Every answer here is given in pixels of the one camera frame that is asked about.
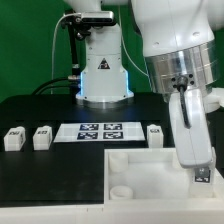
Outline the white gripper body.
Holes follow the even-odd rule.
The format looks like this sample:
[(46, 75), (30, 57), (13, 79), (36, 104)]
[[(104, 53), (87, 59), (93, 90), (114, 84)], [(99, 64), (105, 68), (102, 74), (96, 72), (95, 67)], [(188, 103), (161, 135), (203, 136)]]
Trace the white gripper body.
[(183, 168), (206, 167), (212, 162), (212, 146), (203, 97), (199, 89), (188, 90), (184, 96), (189, 128), (185, 127), (180, 94), (173, 93), (169, 101), (170, 122), (178, 160)]

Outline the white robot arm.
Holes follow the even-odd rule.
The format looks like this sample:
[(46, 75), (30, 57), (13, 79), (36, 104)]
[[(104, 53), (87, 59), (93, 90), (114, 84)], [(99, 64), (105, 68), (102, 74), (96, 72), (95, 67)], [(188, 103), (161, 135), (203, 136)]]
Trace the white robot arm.
[(217, 79), (214, 32), (224, 28), (224, 0), (64, 0), (78, 13), (131, 5), (143, 40), (152, 89), (169, 101), (179, 163), (207, 167), (213, 150), (206, 115), (224, 107)]

